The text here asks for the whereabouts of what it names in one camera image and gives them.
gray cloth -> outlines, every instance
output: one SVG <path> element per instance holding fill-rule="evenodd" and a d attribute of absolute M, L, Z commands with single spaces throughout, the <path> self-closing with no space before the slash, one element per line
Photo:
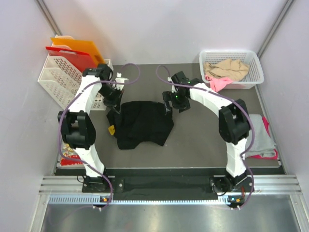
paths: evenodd
<path fill-rule="evenodd" d="M 262 116 L 260 115 L 249 115 L 255 132 L 255 139 L 253 146 L 251 147 L 250 151 L 246 153 L 246 157 L 260 155 L 261 157 L 274 157 L 276 155 L 275 143 L 267 134 L 265 129 Z M 249 137 L 246 143 L 246 149 L 249 146 L 252 140 L 252 131 L 249 131 Z"/>

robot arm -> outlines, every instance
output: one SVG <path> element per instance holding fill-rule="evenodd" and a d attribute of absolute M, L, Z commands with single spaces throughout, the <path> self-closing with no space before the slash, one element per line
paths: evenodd
<path fill-rule="evenodd" d="M 169 101 L 172 102 L 173 108 L 178 109 L 179 112 L 190 109 L 188 99 L 195 100 L 213 111 L 219 118 L 219 133 L 226 142 L 226 177 L 232 187 L 242 182 L 247 175 L 240 154 L 245 150 L 250 130 L 246 117 L 229 100 L 210 94 L 213 90 L 198 79 L 189 80 L 183 72 L 169 78 L 169 82 L 191 85 L 205 90 L 173 86 L 171 92 L 163 92 L 166 111 L 171 110 Z M 243 100 L 239 99 L 236 102 L 247 111 Z"/>
<path fill-rule="evenodd" d="M 118 83 L 124 83 L 127 79 L 117 74 L 115 79 Z M 96 130 L 90 120 L 89 114 L 95 96 L 99 92 L 103 97 L 103 103 L 120 112 L 120 101 L 123 94 L 124 85 L 97 83 L 86 90 L 84 88 L 96 81 L 110 80 L 112 78 L 112 70 L 106 64 L 99 64 L 95 69 L 86 69 L 83 72 L 81 85 L 76 93 L 83 94 L 69 107 L 65 115 L 61 127 L 62 139 L 68 143 L 71 148 L 79 155 L 81 160 L 91 165 L 100 173 L 104 172 L 104 165 L 98 157 L 95 148 Z M 62 115 L 62 111 L 58 114 L 58 120 Z M 98 177 L 98 174 L 85 165 L 86 175 L 89 177 Z"/>

black garment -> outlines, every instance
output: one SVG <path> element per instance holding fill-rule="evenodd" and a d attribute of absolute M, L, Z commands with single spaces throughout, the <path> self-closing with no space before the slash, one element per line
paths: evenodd
<path fill-rule="evenodd" d="M 121 150 L 134 149 L 145 141 L 163 146 L 174 126 L 172 112 L 165 114 L 164 104 L 154 101 L 123 103 L 120 114 L 110 110 L 107 119 L 115 126 Z"/>

gray floor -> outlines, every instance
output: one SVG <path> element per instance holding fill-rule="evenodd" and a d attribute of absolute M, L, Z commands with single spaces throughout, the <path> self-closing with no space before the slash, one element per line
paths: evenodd
<path fill-rule="evenodd" d="M 188 78 L 200 78 L 198 64 L 167 65 L 171 74 L 183 71 Z M 122 103 L 129 101 L 162 102 L 162 92 L 170 86 L 159 81 L 155 74 L 157 65 L 140 65 L 140 80 L 125 87 Z M 123 77 L 133 80 L 135 67 L 125 67 Z M 233 99 L 245 100 L 250 114 L 263 114 L 252 89 L 227 89 L 220 92 Z M 97 131 L 96 149 L 101 161 L 109 168 L 143 167 L 225 167 L 227 163 L 225 142 L 218 132 L 218 118 L 203 105 L 191 101 L 191 109 L 179 114 L 174 111 L 174 128 L 164 147 L 150 142 L 141 143 L 134 150 L 119 150 L 116 139 L 108 132 L 107 111 L 92 111 L 91 120 Z M 277 167 L 276 160 L 247 159 L 251 167 Z"/>
<path fill-rule="evenodd" d="M 103 212 L 49 205 L 42 232 L 300 232 L 289 196 L 252 196 L 241 211 L 217 205 L 111 205 Z M 46 218 L 50 216 L 51 226 Z"/>

white wall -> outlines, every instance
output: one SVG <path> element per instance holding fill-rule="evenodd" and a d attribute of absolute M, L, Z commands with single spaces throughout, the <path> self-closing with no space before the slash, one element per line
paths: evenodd
<path fill-rule="evenodd" d="M 198 62 L 203 49 L 260 48 L 285 0 L 45 0 L 63 34 L 113 64 Z"/>
<path fill-rule="evenodd" d="M 0 8 L 0 231 L 24 232 L 56 160 L 56 103 L 37 83 L 53 36 L 33 0 Z"/>
<path fill-rule="evenodd" d="M 263 98 L 287 171 L 309 204 L 309 1 L 296 0 L 261 62 Z"/>

